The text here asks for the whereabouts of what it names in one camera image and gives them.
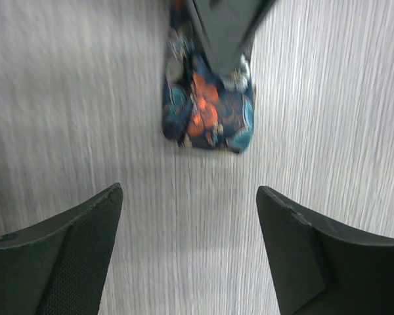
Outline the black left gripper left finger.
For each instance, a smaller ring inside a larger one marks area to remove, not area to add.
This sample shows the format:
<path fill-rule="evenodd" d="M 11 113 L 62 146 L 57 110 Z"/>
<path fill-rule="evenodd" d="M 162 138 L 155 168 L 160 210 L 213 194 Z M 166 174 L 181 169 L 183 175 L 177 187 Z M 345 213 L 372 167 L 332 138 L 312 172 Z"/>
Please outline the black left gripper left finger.
<path fill-rule="evenodd" d="M 0 314 L 97 314 L 123 202 L 115 183 L 0 237 Z"/>

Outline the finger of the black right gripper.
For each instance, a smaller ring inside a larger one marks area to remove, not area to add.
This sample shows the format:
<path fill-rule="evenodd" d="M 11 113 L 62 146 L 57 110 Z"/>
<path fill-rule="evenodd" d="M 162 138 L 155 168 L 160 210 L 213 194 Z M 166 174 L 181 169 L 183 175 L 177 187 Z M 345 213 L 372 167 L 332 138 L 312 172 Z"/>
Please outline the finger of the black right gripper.
<path fill-rule="evenodd" d="M 229 74 L 250 44 L 271 0 L 191 0 L 186 2 L 197 48 L 215 74 Z"/>

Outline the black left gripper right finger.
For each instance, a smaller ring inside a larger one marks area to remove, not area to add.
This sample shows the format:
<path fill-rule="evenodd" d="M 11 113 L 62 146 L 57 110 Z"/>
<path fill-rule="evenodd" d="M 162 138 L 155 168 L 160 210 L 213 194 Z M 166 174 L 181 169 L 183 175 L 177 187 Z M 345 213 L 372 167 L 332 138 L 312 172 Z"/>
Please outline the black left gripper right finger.
<path fill-rule="evenodd" d="M 338 222 L 268 186 L 256 203 L 281 314 L 394 314 L 394 238 Z"/>

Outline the navy floral silk tie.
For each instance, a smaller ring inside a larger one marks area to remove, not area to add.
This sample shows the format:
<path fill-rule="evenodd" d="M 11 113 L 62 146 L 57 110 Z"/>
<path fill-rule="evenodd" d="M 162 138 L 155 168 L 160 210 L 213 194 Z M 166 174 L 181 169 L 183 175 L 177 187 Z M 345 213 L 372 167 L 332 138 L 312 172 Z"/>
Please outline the navy floral silk tie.
<path fill-rule="evenodd" d="M 179 146 L 242 153 L 254 130 L 253 45 L 231 78 L 209 67 L 184 1 L 170 3 L 162 89 L 162 131 Z"/>

